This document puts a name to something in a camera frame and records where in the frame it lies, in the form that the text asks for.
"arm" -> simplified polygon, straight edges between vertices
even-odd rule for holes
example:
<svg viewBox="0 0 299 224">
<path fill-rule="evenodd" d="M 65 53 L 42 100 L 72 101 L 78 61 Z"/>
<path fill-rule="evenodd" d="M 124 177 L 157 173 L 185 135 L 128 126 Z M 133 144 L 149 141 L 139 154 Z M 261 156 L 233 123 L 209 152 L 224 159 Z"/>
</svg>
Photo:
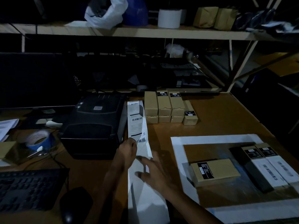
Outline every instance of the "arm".
<svg viewBox="0 0 299 224">
<path fill-rule="evenodd" d="M 116 150 L 110 169 L 104 177 L 94 208 L 97 209 L 98 213 L 102 212 L 101 214 L 106 216 L 105 218 L 107 219 L 109 218 L 109 211 L 112 205 L 111 199 L 114 197 L 118 182 L 122 174 L 125 171 L 128 171 L 129 167 L 132 165 L 136 158 L 136 152 L 136 141 L 132 138 L 128 138 Z"/>
<path fill-rule="evenodd" d="M 153 159 L 151 160 L 145 157 L 137 157 L 137 159 L 143 165 L 147 165 L 150 170 L 149 173 L 137 172 L 136 175 L 138 177 L 172 203 L 189 224 L 222 224 L 219 219 L 198 205 L 172 184 L 170 178 L 163 170 L 158 153 L 153 151 L 152 155 Z"/>
</svg>

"barcode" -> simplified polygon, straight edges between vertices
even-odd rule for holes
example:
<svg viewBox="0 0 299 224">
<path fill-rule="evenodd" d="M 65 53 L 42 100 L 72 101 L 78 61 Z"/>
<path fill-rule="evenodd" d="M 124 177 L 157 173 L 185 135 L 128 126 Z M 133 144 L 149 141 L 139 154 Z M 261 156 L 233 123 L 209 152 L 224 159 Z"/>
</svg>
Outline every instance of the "barcode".
<svg viewBox="0 0 299 224">
<path fill-rule="evenodd" d="M 274 178 L 274 180 L 278 180 L 277 177 L 272 173 L 272 171 L 267 167 L 266 164 L 263 164 L 263 167 L 269 172 L 269 174 Z"/>
<path fill-rule="evenodd" d="M 203 168 L 199 168 L 200 169 L 200 172 L 202 173 L 202 174 L 204 174 L 204 170 L 203 170 Z"/>
<path fill-rule="evenodd" d="M 136 121 L 136 120 L 140 120 L 140 119 L 142 119 L 142 117 L 134 118 L 134 119 L 132 119 L 132 121 Z"/>
<path fill-rule="evenodd" d="M 137 143 L 145 141 L 145 137 L 137 140 Z"/>
<path fill-rule="evenodd" d="M 279 162 L 278 161 L 278 164 L 286 171 L 286 173 L 289 175 L 289 176 L 291 176 L 291 177 L 294 177 L 294 175 L 292 175 L 291 173 L 290 173 L 290 171 L 281 163 L 281 162 Z"/>
</svg>

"computer monitor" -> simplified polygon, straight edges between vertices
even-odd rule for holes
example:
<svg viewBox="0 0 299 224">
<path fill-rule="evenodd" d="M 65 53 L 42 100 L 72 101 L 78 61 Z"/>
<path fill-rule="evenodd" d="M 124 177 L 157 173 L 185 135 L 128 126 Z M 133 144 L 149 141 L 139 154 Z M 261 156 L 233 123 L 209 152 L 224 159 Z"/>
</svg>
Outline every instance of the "computer monitor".
<svg viewBox="0 0 299 224">
<path fill-rule="evenodd" d="M 0 53 L 0 109 L 73 107 L 79 99 L 61 54 Z"/>
</svg>

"blue tape roll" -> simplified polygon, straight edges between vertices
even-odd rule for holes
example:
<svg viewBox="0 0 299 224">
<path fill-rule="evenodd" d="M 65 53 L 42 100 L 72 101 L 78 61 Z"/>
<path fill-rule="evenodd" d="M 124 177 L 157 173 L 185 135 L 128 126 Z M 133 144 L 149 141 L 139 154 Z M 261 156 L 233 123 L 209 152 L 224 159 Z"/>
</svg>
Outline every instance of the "blue tape roll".
<svg viewBox="0 0 299 224">
<path fill-rule="evenodd" d="M 35 144 L 38 140 L 45 138 L 42 142 Z M 26 146 L 36 151 L 39 147 L 43 147 L 43 150 L 49 150 L 54 146 L 55 139 L 54 136 L 47 130 L 36 131 L 28 136 L 26 139 Z"/>
</svg>

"shelf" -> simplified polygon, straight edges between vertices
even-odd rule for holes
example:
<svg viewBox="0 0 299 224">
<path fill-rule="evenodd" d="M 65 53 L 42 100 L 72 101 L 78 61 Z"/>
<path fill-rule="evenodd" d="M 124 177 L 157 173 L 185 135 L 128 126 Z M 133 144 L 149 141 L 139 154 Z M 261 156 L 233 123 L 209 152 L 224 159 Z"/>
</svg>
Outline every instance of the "shelf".
<svg viewBox="0 0 299 224">
<path fill-rule="evenodd" d="M 111 30 L 84 26 L 66 26 L 66 23 L 42 25 L 14 24 L 24 34 L 40 35 L 79 35 L 79 36 L 113 36 L 113 37 L 155 37 L 155 38 L 186 38 L 215 40 L 273 40 L 270 36 L 260 36 L 260 33 L 244 31 L 218 31 L 213 29 L 198 29 L 192 26 L 181 26 L 178 29 L 165 29 L 148 25 L 145 27 L 114 27 Z M 0 24 L 0 33 L 19 33 L 9 24 Z"/>
</svg>

